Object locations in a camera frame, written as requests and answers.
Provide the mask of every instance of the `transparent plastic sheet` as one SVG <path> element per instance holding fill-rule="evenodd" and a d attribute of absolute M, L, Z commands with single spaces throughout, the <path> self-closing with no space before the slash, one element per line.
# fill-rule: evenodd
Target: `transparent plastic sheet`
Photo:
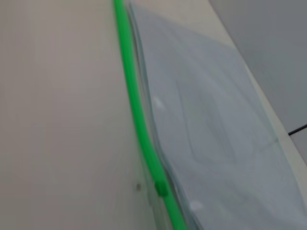
<path fill-rule="evenodd" d="M 231 41 L 129 9 L 155 147 L 189 227 L 307 229 L 306 168 Z"/>

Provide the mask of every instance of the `gray wall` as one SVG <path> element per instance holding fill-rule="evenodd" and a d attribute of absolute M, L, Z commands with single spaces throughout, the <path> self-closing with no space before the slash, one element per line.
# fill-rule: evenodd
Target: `gray wall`
<path fill-rule="evenodd" d="M 307 1 L 210 0 L 286 130 L 307 123 Z"/>
<path fill-rule="evenodd" d="M 153 230 L 110 0 L 0 0 L 0 229 Z"/>

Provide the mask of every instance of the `green zipper seal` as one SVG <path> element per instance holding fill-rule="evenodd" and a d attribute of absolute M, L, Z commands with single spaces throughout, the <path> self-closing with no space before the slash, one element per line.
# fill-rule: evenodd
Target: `green zipper seal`
<path fill-rule="evenodd" d="M 114 11 L 118 29 L 121 58 L 126 79 L 128 97 L 132 111 L 136 135 L 142 154 L 149 169 L 158 195 L 163 199 L 174 230 L 188 230 L 179 206 L 175 200 L 163 166 L 150 141 L 142 104 L 138 92 L 138 84 L 134 69 L 133 46 L 130 24 L 122 0 L 114 0 Z"/>

